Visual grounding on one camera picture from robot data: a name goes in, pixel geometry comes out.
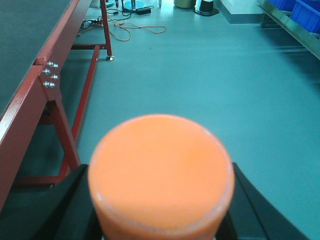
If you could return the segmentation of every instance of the floor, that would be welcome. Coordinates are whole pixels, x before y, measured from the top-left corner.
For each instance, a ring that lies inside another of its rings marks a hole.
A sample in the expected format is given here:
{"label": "floor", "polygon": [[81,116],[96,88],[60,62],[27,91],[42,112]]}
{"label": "floor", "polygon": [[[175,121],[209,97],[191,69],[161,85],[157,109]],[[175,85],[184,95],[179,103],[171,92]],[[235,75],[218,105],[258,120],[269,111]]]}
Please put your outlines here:
{"label": "floor", "polygon": [[[99,140],[127,119],[183,116],[211,130],[264,196],[319,239],[320,61],[280,28],[229,24],[221,13],[203,17],[172,0],[161,8],[158,1],[144,2],[154,5],[151,14],[129,21],[167,31],[132,29],[130,41],[112,37],[113,62],[101,52],[78,143],[82,162],[89,163]],[[87,18],[98,15],[91,8]],[[112,24],[110,30],[128,37]],[[76,41],[102,42],[102,29]],[[61,74],[70,123],[91,54],[72,51]],[[20,175],[57,171],[63,152],[56,136],[41,140],[44,128],[50,127],[37,129]]]}

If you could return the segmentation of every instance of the orange cylinder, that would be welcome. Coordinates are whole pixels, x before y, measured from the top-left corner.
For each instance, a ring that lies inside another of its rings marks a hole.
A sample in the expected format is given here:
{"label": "orange cylinder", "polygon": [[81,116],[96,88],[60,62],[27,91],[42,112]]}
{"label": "orange cylinder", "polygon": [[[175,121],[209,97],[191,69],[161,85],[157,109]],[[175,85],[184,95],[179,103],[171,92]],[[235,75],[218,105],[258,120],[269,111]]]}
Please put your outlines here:
{"label": "orange cylinder", "polygon": [[88,181],[109,240],[212,240],[235,184],[221,142],[167,114],[112,129],[94,151]]}

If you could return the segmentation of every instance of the electrical cable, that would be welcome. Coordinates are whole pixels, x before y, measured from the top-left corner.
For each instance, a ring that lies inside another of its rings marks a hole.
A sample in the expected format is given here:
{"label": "electrical cable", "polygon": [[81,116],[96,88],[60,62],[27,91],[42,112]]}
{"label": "electrical cable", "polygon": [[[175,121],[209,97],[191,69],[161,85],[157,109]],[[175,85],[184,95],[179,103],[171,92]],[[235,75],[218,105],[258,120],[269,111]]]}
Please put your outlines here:
{"label": "electrical cable", "polygon": [[[122,16],[124,16],[124,18],[115,19],[115,18],[110,17],[110,15],[115,16],[115,15],[119,14],[119,12],[122,13]],[[144,29],[144,30],[147,30],[147,31],[149,31],[151,33],[154,33],[154,34],[162,34],[167,30],[166,26],[153,26],[153,25],[151,25],[151,26],[139,26],[139,25],[137,25],[137,24],[135,24],[133,22],[117,22],[117,21],[123,21],[123,20],[127,20],[127,19],[131,18],[132,12],[127,12],[127,11],[118,10],[118,9],[115,9],[115,8],[110,8],[110,9],[107,10],[107,14],[108,14],[107,15],[107,21],[108,22],[113,22],[113,26],[114,27],[120,28],[120,29],[126,31],[129,34],[127,39],[121,39],[114,32],[109,30],[110,34],[113,35],[118,41],[121,41],[121,42],[127,42],[127,41],[129,41],[131,39],[132,33],[131,33],[130,29]],[[77,35],[78,37],[81,36],[83,33],[89,31],[89,30],[103,27],[102,16],[99,16],[97,18],[97,20],[87,20],[87,19],[83,20],[83,23],[88,23],[88,22],[90,22],[89,26],[88,27],[81,27],[82,31],[80,31],[78,33],[78,35]],[[155,31],[155,30],[152,30],[152,28],[161,28],[162,30]]]}

